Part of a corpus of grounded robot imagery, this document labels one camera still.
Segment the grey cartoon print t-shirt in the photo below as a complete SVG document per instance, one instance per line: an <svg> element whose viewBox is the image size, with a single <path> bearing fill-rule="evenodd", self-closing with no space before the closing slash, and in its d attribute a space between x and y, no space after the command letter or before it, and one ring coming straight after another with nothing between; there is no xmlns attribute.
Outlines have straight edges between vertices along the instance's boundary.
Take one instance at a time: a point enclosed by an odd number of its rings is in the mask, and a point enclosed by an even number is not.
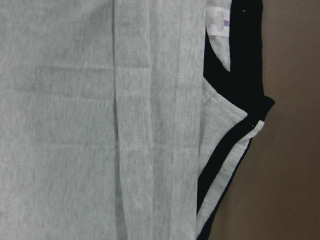
<svg viewBox="0 0 320 240"><path fill-rule="evenodd" d="M274 101L260 0L3 0L0 237L206 240Z"/></svg>

